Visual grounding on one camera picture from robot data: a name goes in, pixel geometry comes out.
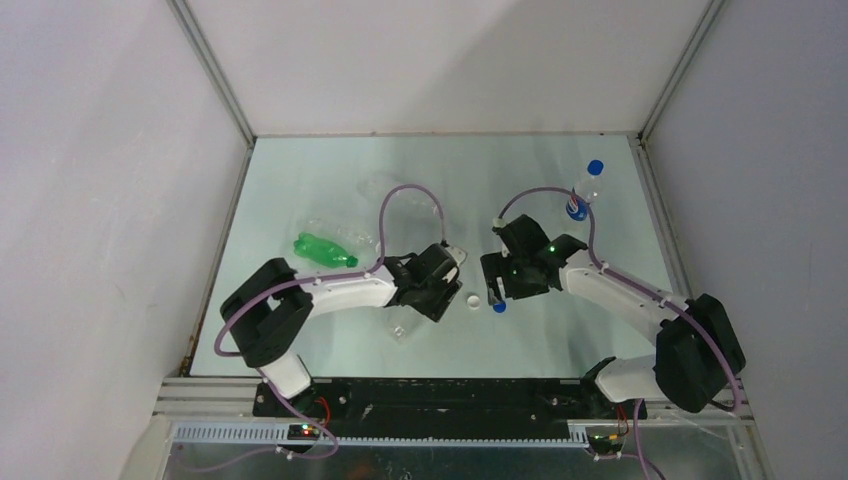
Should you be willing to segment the Pepsi label clear bottle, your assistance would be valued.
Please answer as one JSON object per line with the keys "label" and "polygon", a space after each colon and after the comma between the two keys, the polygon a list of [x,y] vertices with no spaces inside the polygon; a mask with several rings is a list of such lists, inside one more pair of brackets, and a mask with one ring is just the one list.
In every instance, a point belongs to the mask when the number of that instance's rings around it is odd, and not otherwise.
{"label": "Pepsi label clear bottle", "polygon": [[572,187],[572,196],[566,205],[567,216],[577,222],[588,218],[588,207],[597,200],[602,191],[602,174],[591,176],[587,173],[586,167]]}

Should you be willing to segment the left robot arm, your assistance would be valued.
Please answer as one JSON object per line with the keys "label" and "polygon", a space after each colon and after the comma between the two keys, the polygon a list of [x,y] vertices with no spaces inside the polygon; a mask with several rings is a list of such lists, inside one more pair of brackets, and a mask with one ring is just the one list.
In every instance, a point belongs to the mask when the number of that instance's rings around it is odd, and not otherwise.
{"label": "left robot arm", "polygon": [[360,307],[408,307],[438,322],[460,290],[464,250],[446,242],[420,254],[389,256],[373,271],[301,277],[284,258],[263,264],[222,304],[225,324],[216,337],[217,355],[230,335],[241,358],[277,391],[292,416],[316,403],[312,377],[292,345],[305,323],[317,316]]}

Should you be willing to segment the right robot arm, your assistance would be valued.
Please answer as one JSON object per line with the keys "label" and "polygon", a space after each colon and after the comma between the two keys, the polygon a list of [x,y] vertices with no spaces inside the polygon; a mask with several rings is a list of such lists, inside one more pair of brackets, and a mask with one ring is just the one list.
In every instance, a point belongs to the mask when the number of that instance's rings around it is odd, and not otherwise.
{"label": "right robot arm", "polygon": [[745,368],[726,309],[715,297],[691,299],[642,284],[594,258],[569,234],[549,238],[527,215],[497,218],[493,232],[502,247],[480,261],[495,311],[503,312],[510,300],[566,292],[625,321],[653,346],[641,357],[607,357],[582,377],[581,402],[591,416],[606,418],[637,399],[667,399],[698,413]]}

